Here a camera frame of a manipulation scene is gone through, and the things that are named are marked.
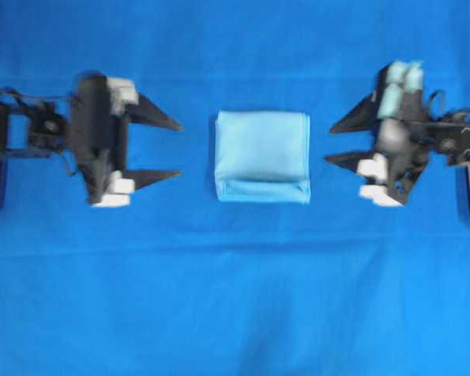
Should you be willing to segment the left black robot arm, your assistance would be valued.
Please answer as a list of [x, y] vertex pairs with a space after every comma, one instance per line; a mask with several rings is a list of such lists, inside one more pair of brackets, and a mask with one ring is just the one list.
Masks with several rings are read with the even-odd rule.
[[133, 81], [99, 72], [83, 74], [69, 96], [27, 96], [0, 88], [0, 210], [11, 159], [70, 153], [69, 175], [80, 174], [93, 207], [118, 208], [137, 190], [180, 175], [178, 169], [130, 169], [131, 124], [181, 132]]

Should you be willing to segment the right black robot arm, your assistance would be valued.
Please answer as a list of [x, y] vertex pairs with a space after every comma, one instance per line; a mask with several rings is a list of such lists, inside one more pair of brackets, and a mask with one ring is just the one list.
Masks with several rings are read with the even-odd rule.
[[360, 196], [382, 207], [407, 204], [431, 153], [446, 156], [451, 167], [464, 167], [470, 206], [470, 109], [432, 115], [439, 95], [423, 96], [419, 63], [394, 61], [382, 68], [373, 92], [330, 129], [332, 134], [371, 132], [369, 150], [326, 156], [325, 161], [364, 177]]

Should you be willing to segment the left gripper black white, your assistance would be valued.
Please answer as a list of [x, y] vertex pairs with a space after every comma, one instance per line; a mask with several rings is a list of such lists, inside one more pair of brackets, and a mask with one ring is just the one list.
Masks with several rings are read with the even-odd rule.
[[71, 104], [68, 149], [94, 208], [130, 205], [136, 191], [181, 174], [180, 170], [125, 170], [128, 125], [181, 132], [183, 127], [127, 78], [82, 76]]

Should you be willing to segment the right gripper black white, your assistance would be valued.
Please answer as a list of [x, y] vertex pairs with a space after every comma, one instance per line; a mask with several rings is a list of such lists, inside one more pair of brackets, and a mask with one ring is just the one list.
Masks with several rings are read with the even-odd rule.
[[364, 132], [379, 124], [372, 151], [327, 155], [324, 160], [366, 179], [359, 195], [381, 207], [408, 202], [428, 164], [428, 151], [411, 138], [409, 120], [422, 116], [423, 70], [395, 60], [380, 72], [378, 90], [365, 96], [333, 124], [330, 134]]

